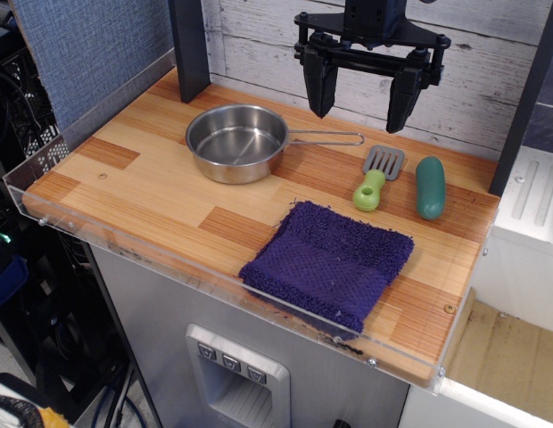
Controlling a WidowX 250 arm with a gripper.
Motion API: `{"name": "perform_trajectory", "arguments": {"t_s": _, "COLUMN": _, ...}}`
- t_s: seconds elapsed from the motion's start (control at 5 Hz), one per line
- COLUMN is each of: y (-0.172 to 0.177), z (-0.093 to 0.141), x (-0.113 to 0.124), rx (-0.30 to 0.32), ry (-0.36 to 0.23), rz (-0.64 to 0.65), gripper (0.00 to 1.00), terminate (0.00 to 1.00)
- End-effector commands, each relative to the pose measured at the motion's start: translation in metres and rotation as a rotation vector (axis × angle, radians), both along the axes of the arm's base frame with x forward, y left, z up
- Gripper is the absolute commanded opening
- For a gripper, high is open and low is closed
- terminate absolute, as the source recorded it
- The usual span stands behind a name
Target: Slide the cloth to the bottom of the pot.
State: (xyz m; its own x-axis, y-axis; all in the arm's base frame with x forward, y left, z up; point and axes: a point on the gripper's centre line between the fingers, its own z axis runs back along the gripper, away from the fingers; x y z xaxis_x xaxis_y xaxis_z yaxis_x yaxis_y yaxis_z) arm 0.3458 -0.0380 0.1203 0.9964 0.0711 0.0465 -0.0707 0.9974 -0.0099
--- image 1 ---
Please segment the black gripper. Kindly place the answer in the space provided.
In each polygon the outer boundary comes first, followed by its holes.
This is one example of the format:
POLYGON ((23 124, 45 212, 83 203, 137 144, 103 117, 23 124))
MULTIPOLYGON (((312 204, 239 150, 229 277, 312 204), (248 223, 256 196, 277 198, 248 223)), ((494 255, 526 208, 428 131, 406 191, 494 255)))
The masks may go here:
POLYGON ((294 57, 303 67, 310 109, 324 118, 334 106, 338 69, 394 77, 386 130, 401 131, 423 89, 439 85, 450 39, 418 27, 405 1, 347 1, 342 12, 300 12, 294 57))

